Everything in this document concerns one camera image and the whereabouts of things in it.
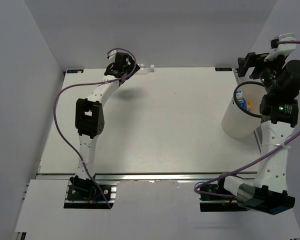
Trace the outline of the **blue label bottle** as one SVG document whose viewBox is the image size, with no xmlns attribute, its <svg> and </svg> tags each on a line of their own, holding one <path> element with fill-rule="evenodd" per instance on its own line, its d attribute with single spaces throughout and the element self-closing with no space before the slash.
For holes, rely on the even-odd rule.
<svg viewBox="0 0 300 240">
<path fill-rule="evenodd" d="M 243 92 L 241 90 L 237 90 L 236 93 L 236 99 L 239 103 L 239 105 L 244 109 L 244 110 L 248 110 L 248 105 L 246 102 L 246 99 L 244 98 Z"/>
</svg>

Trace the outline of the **orange juice bottle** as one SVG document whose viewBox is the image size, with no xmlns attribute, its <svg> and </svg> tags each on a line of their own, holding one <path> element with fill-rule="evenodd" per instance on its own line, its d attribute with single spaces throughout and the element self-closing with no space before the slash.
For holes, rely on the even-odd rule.
<svg viewBox="0 0 300 240">
<path fill-rule="evenodd" d="M 249 102 L 247 102 L 246 106 L 247 106 L 247 111 L 250 112 L 252 109 L 251 104 Z"/>
</svg>

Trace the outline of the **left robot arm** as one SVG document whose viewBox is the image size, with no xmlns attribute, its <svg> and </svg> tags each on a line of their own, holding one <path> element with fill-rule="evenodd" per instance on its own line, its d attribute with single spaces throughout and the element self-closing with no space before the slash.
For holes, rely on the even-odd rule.
<svg viewBox="0 0 300 240">
<path fill-rule="evenodd" d="M 100 192 L 91 178 L 95 175 L 97 140 L 105 127 L 103 108 L 110 96 L 139 70 L 129 53 L 114 50 L 107 57 L 112 62 L 107 66 L 101 84 L 86 98 L 79 98 L 75 105 L 79 163 L 70 182 L 85 200 L 93 199 Z"/>
</svg>

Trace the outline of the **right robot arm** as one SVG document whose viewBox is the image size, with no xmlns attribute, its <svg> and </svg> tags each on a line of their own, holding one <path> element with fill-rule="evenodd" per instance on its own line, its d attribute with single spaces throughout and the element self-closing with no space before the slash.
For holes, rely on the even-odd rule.
<svg viewBox="0 0 300 240">
<path fill-rule="evenodd" d="M 267 54 L 250 52 L 238 59 L 239 77 L 253 68 L 250 79 L 260 79 L 266 94 L 259 105 L 262 144 L 259 169 L 253 183 L 228 174 L 215 188 L 226 200 L 234 195 L 239 207 L 276 215 L 292 209 L 295 198 L 288 194 L 286 169 L 288 141 L 298 123 L 300 93 L 300 60 L 286 61 L 280 54 L 271 60 Z"/>
</svg>

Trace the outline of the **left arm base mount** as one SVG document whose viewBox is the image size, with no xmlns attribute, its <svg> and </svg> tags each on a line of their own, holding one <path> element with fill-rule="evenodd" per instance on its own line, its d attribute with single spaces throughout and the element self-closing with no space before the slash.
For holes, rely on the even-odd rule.
<svg viewBox="0 0 300 240">
<path fill-rule="evenodd" d="M 110 207 L 114 205 L 117 193 L 116 184 L 100 184 L 100 188 L 108 201 Z M 110 210 L 108 204 L 102 196 L 101 191 L 93 184 L 92 190 L 84 191 L 68 183 L 65 194 L 64 209 L 84 209 L 84 210 Z"/>
</svg>

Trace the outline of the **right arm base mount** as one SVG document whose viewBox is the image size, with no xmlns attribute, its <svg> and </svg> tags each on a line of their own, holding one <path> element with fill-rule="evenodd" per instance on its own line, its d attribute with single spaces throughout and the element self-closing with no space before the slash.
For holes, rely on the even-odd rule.
<svg viewBox="0 0 300 240">
<path fill-rule="evenodd" d="M 194 191 L 199 194 L 200 211 L 203 213 L 247 212 L 248 209 L 237 203 L 237 198 L 224 189 L 225 178 L 214 182 L 199 181 Z"/>
</svg>

